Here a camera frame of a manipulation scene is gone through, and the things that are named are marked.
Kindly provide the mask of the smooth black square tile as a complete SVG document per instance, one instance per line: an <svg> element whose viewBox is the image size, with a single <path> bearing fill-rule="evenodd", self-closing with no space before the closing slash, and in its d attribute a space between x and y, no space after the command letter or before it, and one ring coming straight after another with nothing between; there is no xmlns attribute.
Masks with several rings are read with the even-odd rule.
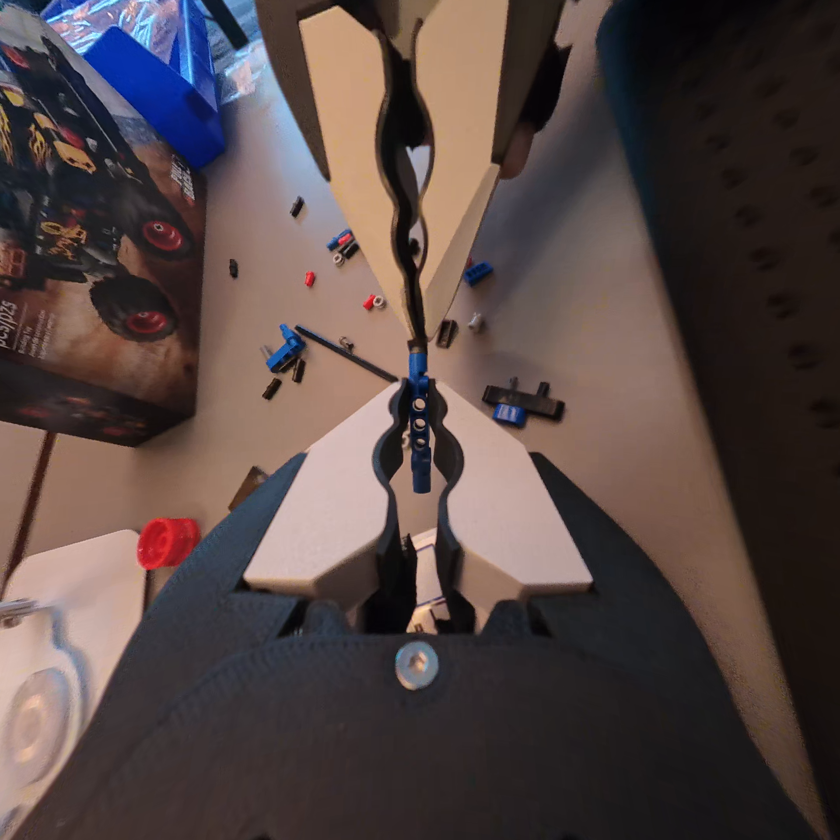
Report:
<svg viewBox="0 0 840 840"><path fill-rule="evenodd" d="M261 487L269 478L269 474L262 468L252 466L246 477L242 480L237 488L232 500L228 503L228 511L233 511L239 507L250 495L252 495L259 487Z"/></svg>

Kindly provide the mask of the person's right hand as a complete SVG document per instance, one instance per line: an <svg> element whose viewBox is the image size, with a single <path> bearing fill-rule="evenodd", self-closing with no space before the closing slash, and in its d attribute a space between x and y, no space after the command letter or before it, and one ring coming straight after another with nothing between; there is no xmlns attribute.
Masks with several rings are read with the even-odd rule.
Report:
<svg viewBox="0 0 840 840"><path fill-rule="evenodd" d="M499 177L502 181L509 181L522 173L530 155L534 134L534 128L530 123L518 124L500 165Z"/></svg>

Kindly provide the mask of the grey desk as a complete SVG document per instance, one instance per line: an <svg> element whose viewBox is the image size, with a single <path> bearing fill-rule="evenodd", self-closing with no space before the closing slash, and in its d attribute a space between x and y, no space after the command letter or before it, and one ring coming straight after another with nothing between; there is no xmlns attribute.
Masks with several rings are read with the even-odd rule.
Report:
<svg viewBox="0 0 840 840"><path fill-rule="evenodd" d="M821 796L770 625L718 463L684 345L604 86L595 31L607 2L567 6L572 43L560 103L528 164L502 182L474 254L493 275L462 288L454 317L476 312L435 350L434 375L478 408L484 387L516 375L565 401L563 421L528 421L546 455L663 571L688 606L767 763L821 837ZM223 105L227 149L205 169L203 311L193 420L141 448L2 426L2 570L32 553L150 519L208 531L251 466L279 468L361 407L384 382L317 345L299 385L261 397L262 345L301 323L392 373L403 331L365 311L374 289L361 255L335 268L325 244L348 227L268 68L250 97ZM304 207L289 211L296 196ZM238 261L238 278L228 261ZM311 288L308 270L316 272Z"/></svg>

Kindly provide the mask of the toy truck set box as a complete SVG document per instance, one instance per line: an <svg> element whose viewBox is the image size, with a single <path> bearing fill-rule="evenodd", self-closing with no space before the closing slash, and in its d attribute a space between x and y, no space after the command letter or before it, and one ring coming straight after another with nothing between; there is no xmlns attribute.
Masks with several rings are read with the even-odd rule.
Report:
<svg viewBox="0 0 840 840"><path fill-rule="evenodd" d="M203 175L10 2L1 71L2 421L138 447L196 410Z"/></svg>

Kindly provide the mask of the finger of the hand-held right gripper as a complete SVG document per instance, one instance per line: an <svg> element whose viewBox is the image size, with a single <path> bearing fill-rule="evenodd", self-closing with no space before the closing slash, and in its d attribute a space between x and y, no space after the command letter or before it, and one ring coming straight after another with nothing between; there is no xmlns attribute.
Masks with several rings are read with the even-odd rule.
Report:
<svg viewBox="0 0 840 840"><path fill-rule="evenodd" d="M492 155L505 37L504 1L438 2L416 36L416 90L432 130L420 202L428 338L455 299L497 186L500 166Z"/></svg>
<svg viewBox="0 0 840 840"><path fill-rule="evenodd" d="M304 18L300 33L332 194L385 298L413 337L406 279L394 245L398 203L383 165L382 39L340 6Z"/></svg>

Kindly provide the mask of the black beam with blue part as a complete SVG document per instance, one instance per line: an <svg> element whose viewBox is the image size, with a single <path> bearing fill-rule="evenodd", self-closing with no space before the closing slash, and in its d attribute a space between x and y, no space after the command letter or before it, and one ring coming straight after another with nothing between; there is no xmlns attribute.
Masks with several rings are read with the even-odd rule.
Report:
<svg viewBox="0 0 840 840"><path fill-rule="evenodd" d="M516 376L505 386L487 385L481 400L493 406L494 421L519 429L526 426L531 415L558 423L565 411L565 403L551 396L548 381L541 381L536 392L530 393L519 389Z"/></svg>

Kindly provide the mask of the white book stand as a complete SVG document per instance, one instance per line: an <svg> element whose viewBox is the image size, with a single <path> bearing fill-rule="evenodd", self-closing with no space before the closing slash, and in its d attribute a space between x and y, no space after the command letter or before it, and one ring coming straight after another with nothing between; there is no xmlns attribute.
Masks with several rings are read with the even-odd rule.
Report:
<svg viewBox="0 0 840 840"><path fill-rule="evenodd" d="M76 747L142 616L138 535L121 530L30 555L2 618L2 813L32 807Z"/></svg>

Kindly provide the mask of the blue angled connector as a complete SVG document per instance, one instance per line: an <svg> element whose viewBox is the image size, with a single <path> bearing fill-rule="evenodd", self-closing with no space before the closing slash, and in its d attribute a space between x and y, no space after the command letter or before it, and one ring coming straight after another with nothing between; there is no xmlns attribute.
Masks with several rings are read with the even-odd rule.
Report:
<svg viewBox="0 0 840 840"><path fill-rule="evenodd" d="M289 363L294 364L307 347L300 334L284 322L279 325L279 330L283 341L277 350L272 350L266 344L261 347L266 367L273 375L280 373Z"/></svg>

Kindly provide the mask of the sticker sheet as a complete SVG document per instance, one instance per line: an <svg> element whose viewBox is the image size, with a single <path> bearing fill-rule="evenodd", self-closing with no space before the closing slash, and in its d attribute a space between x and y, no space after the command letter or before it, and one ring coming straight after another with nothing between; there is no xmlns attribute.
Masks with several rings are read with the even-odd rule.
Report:
<svg viewBox="0 0 840 840"><path fill-rule="evenodd" d="M439 627L450 620L438 579L436 539L435 528L412 537L416 552L416 604L406 627L409 634L437 634Z"/></svg>

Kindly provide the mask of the dark blue long axle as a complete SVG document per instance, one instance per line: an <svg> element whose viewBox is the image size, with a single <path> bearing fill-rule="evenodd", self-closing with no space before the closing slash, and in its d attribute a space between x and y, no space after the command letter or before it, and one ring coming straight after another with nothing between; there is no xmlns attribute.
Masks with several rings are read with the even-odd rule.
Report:
<svg viewBox="0 0 840 840"><path fill-rule="evenodd" d="M380 366L361 358L356 353L347 350L343 345L340 343L333 342L329 339L324 338L320 334L311 331L307 328L302 327L300 324L295 326L295 331L300 334L303 338L315 342L315 344L333 352L334 354L340 356L341 358L355 364L356 366L360 367L361 369L372 373L373 375L377 376L378 378L384 380L388 383L395 383L399 382L400 378L395 376L394 374L390 373L389 371L385 371Z"/></svg>

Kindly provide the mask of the clear plastic parts bags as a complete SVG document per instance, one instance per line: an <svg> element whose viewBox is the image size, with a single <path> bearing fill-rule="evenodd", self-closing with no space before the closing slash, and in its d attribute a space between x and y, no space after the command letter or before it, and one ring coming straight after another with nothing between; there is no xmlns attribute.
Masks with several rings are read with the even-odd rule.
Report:
<svg viewBox="0 0 840 840"><path fill-rule="evenodd" d="M268 69L250 1L58 1L40 15L89 63L97 42L116 27L207 100L215 91L222 105L255 94Z"/></svg>

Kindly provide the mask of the blue holed beam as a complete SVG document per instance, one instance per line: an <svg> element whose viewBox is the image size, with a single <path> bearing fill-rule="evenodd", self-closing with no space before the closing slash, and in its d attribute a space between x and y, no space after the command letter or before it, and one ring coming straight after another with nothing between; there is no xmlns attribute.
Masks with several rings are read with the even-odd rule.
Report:
<svg viewBox="0 0 840 840"><path fill-rule="evenodd" d="M428 432L427 346L411 348L408 361L409 438L413 491L424 495L431 491L432 449Z"/></svg>

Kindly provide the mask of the plain blue bin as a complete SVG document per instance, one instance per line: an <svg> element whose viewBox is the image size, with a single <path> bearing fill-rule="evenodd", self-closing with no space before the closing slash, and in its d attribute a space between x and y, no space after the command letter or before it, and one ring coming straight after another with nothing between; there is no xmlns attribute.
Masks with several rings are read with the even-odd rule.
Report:
<svg viewBox="0 0 840 840"><path fill-rule="evenodd" d="M225 151L215 91L207 100L118 28L97 42L89 64L190 165L202 168Z"/></svg>

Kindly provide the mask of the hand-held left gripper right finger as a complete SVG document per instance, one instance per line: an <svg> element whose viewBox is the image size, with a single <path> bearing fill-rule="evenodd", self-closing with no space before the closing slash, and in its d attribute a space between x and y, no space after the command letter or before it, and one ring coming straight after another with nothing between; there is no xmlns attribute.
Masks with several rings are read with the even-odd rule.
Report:
<svg viewBox="0 0 840 840"><path fill-rule="evenodd" d="M500 602L587 592L593 578L520 440L451 386L434 383L437 577L459 632Z"/></svg>

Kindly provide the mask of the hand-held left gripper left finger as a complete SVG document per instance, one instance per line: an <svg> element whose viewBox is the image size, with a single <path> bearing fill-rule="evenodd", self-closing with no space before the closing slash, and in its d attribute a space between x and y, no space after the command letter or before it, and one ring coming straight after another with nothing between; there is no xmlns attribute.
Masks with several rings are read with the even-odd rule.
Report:
<svg viewBox="0 0 840 840"><path fill-rule="evenodd" d="M244 572L253 590L361 609L366 629L404 629L405 555L390 478L403 461L404 384L312 444Z"/></svg>

